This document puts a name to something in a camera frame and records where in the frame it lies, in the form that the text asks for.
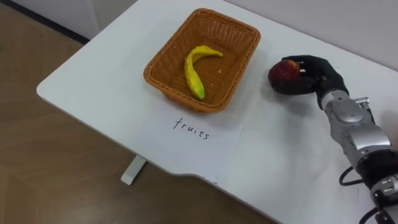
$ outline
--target yellow banana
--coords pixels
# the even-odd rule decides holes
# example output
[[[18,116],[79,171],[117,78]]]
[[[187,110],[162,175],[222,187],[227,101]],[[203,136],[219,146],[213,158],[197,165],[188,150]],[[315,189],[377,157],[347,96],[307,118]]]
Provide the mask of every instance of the yellow banana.
[[[213,50],[208,46],[202,45],[191,50],[191,52],[185,58],[185,78],[187,79],[187,83],[192,94],[199,100],[203,100],[205,98],[205,88],[203,87],[199,75],[193,68],[193,64],[203,57],[212,55],[222,57],[223,53]]]

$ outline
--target white paper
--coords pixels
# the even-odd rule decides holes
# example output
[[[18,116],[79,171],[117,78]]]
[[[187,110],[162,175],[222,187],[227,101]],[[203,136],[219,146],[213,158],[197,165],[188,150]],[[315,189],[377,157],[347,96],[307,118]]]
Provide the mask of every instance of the white paper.
[[[243,131],[239,114],[201,114],[164,99],[156,105],[137,137],[140,147],[159,152],[181,173],[195,174],[216,184]]]

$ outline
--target wooden floor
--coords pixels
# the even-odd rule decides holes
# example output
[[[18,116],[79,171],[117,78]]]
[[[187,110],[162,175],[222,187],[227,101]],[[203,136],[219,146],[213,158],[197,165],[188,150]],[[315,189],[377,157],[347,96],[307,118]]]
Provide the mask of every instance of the wooden floor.
[[[200,180],[146,165],[43,102],[36,86],[82,46],[0,4],[0,223],[273,223]]]

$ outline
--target wicker basket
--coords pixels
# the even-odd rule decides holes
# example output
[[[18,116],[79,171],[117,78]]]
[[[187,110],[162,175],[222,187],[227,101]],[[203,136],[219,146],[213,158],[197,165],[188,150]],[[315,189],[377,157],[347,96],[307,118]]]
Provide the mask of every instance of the wicker basket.
[[[219,112],[229,103],[260,38],[259,31],[247,24],[209,9],[197,9],[149,62],[144,78],[193,111]],[[192,95],[184,75],[184,59],[199,45],[224,54],[194,64],[205,87],[203,101]]]

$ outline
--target apple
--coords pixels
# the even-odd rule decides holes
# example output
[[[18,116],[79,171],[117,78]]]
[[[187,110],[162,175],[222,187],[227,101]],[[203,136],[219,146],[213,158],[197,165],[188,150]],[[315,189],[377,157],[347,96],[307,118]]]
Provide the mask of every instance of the apple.
[[[281,60],[268,73],[268,81],[273,87],[284,81],[293,80],[300,76],[300,66],[292,60]]]

